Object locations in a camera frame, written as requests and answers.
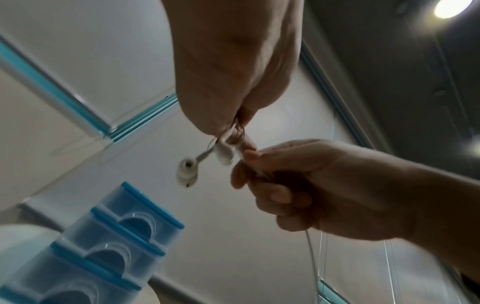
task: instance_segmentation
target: ceiling light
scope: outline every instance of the ceiling light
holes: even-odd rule
[[[466,10],[474,0],[440,0],[435,7],[435,16],[441,19],[455,17]]]

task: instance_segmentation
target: stacked plastic drawer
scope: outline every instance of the stacked plastic drawer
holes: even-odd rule
[[[184,225],[128,183],[24,265],[0,298],[14,304],[131,303]]]

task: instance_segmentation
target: earbud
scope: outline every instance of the earbud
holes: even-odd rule
[[[199,178],[199,163],[196,159],[186,158],[178,164],[176,171],[177,183],[185,188],[190,188]]]
[[[220,164],[224,166],[230,166],[234,160],[234,148],[227,145],[222,141],[218,141],[213,150],[215,151],[216,158],[220,162]]]

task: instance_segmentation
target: plastic storage drawer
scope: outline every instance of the plastic storage drawer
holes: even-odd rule
[[[163,251],[185,227],[127,182],[102,199],[97,208]]]
[[[103,218],[95,209],[62,233],[56,242],[138,286],[147,284],[165,255],[115,221]]]
[[[22,304],[128,304],[138,295],[139,289],[93,263],[63,254],[54,245],[39,253],[0,288],[0,297]]]

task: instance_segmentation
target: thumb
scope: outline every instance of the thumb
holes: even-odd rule
[[[320,170],[343,153],[327,141],[277,148],[271,151],[245,151],[244,162],[260,172]]]

